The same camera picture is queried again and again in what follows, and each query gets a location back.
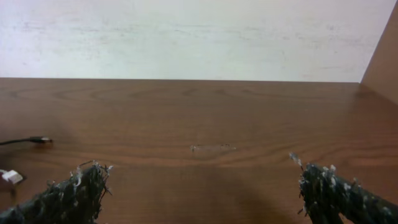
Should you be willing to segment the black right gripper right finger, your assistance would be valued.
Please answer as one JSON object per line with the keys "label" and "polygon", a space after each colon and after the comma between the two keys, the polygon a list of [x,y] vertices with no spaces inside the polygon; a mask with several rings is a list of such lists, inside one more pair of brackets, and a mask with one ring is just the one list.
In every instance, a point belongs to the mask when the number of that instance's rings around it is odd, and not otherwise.
{"label": "black right gripper right finger", "polygon": [[301,169],[298,180],[303,213],[312,223],[397,224],[397,205],[362,188],[357,179],[349,182],[336,175],[336,167],[308,163],[293,152],[289,154]]}

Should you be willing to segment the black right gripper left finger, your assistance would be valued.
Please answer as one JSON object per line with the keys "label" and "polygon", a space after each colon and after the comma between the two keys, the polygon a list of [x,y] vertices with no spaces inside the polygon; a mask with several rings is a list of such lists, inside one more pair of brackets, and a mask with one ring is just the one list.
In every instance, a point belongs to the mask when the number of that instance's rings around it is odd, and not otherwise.
{"label": "black right gripper left finger", "polygon": [[112,166],[89,161],[70,173],[69,179],[51,183],[30,200],[1,212],[2,224],[94,224]]}

